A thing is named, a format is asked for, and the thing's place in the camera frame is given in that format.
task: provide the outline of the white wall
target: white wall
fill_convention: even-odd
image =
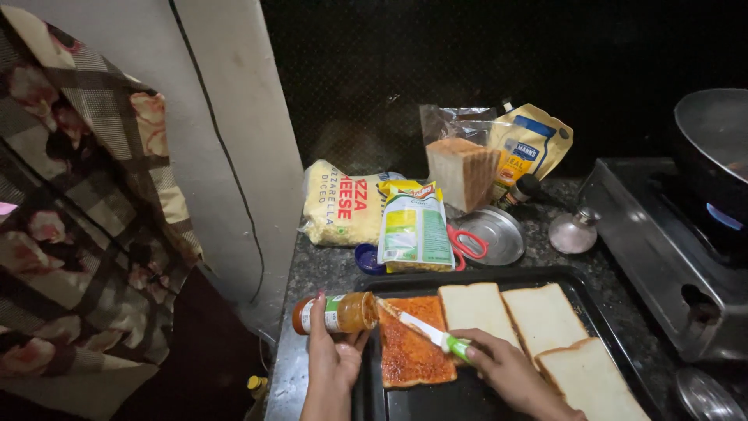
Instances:
[[[303,171],[259,3],[176,3],[265,257],[265,282],[249,303],[260,281],[260,257],[168,2],[3,2],[59,27],[166,96],[174,174],[206,262],[218,275],[214,286],[237,305],[245,324],[277,336],[301,213]]]

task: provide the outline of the pizza cheese bag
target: pizza cheese bag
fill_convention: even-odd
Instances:
[[[540,108],[525,104],[496,119],[488,147],[501,152],[493,186],[493,201],[501,199],[524,174],[538,180],[556,168],[574,141],[574,131]]]
[[[387,202],[377,262],[386,264],[388,273],[454,270],[455,256],[436,182],[421,186],[416,181],[385,181],[379,189],[387,194]]]
[[[405,180],[396,172],[348,177],[325,160],[304,172],[304,232],[314,244],[377,244],[384,195],[377,183]]]

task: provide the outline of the jar label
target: jar label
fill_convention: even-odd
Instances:
[[[340,305],[340,301],[345,295],[337,295],[335,297],[326,297],[327,301],[325,305],[325,329],[329,333],[340,332],[340,326],[337,323],[337,307]],[[311,323],[311,312],[312,306],[316,300],[310,300],[303,309],[301,309],[301,326],[304,328],[304,332],[310,333],[312,331]]]

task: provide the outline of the granite countertop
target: granite countertop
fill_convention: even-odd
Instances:
[[[544,190],[551,196],[574,203],[580,180],[549,179]],[[584,272],[587,287],[608,324],[618,336],[652,398],[662,405],[667,420],[678,419],[669,394],[676,365],[665,351],[663,339],[653,334],[646,310],[639,304],[628,280],[617,269],[605,245],[599,241],[582,255],[563,255],[548,241],[548,225],[563,210],[549,205],[522,205],[511,209],[527,236],[524,256],[511,267],[569,265]],[[297,420],[307,391],[307,337],[297,335],[290,312],[301,298],[323,288],[327,294],[351,291],[363,276],[353,258],[353,249],[317,247],[299,234],[291,263],[284,302],[277,359],[273,368],[265,420]]]

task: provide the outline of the white bread slice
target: white bread slice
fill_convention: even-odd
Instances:
[[[517,327],[519,340],[533,363],[535,356],[543,351],[566,348],[589,338],[587,329],[558,284],[512,289],[502,292],[501,297]]]
[[[447,329],[481,329],[522,349],[506,313],[499,287],[493,282],[439,287]]]
[[[430,143],[426,156],[429,179],[441,188],[444,203],[463,212],[488,204],[499,151],[457,137]]]
[[[535,359],[548,383],[588,420],[649,420],[600,338],[582,339],[569,348],[542,352]]]

